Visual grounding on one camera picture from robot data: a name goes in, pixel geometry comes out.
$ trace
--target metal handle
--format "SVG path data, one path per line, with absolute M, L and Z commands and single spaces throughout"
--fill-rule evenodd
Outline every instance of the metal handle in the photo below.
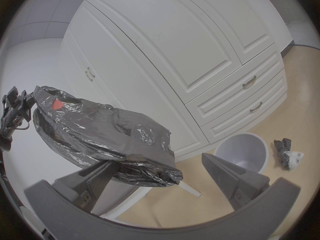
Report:
M 248 86 L 248 85 L 251 84 L 254 80 L 256 80 L 256 78 L 257 78 L 257 76 L 255 75 L 250 81 L 244 83 L 242 86 L 243 86 L 243 87 Z
M 254 111 L 255 111 L 255 110 L 257 110 L 258 108 L 260 108 L 260 107 L 261 107 L 261 105 L 262 105 L 262 102 L 260 102 L 260 104 L 259 104 L 256 108 L 251 109 L 251 110 L 250 110 L 250 112 L 254 112 Z
M 93 81 L 93 80 L 88 76 L 88 71 L 85 71 L 85 75 L 87 76 L 87 78 L 90 79 L 90 81 Z
M 94 74 L 91 73 L 91 70 L 89 67 L 87 67 L 87 70 L 89 71 L 90 75 L 92 75 L 94 78 L 96 77 Z

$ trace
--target trash bin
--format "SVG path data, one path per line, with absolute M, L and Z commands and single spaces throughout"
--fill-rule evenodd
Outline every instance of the trash bin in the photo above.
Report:
M 222 142 L 214 155 L 245 169 L 262 173 L 266 168 L 269 151 L 266 142 L 253 133 L 241 133 Z

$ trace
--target red sticker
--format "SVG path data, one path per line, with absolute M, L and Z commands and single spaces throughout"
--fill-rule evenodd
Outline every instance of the red sticker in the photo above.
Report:
M 56 99 L 53 103 L 52 103 L 52 109 L 53 110 L 58 110 L 60 108 L 62 108 L 64 106 L 64 103 L 61 102 L 60 100 Z

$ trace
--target crumpled black plastic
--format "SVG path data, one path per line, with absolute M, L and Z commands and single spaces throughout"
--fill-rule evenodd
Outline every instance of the crumpled black plastic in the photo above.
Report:
M 179 184 L 182 172 L 170 149 L 170 132 L 148 116 L 114 108 L 52 87 L 37 86 L 33 122 L 43 141 L 73 164 L 85 168 L 101 160 L 122 164 L 115 178 L 136 186 Z M 52 109 L 58 99 L 64 105 Z
M 284 153 L 284 151 L 290 151 L 291 149 L 291 140 L 288 138 L 283 138 L 282 141 L 274 140 L 274 146 L 277 150 L 278 159 L 282 166 L 289 170 L 289 159 L 290 157 Z

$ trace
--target beige floor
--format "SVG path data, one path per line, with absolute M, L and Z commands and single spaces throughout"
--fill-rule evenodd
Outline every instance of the beige floor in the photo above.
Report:
M 301 186 L 296 203 L 274 234 L 282 234 L 294 224 L 320 183 L 320 50 L 295 46 L 285 56 L 284 65 L 288 98 L 250 130 L 268 144 L 269 161 L 263 174 L 270 178 L 270 184 L 284 177 Z M 305 153 L 296 170 L 284 170 L 278 162 L 273 141 L 282 138 L 292 140 L 291 150 Z M 202 166 L 200 155 L 178 162 L 177 167 L 184 182 L 202 193 L 200 198 L 178 186 L 153 188 L 118 218 L 141 226 L 167 228 L 195 225 L 233 212 Z

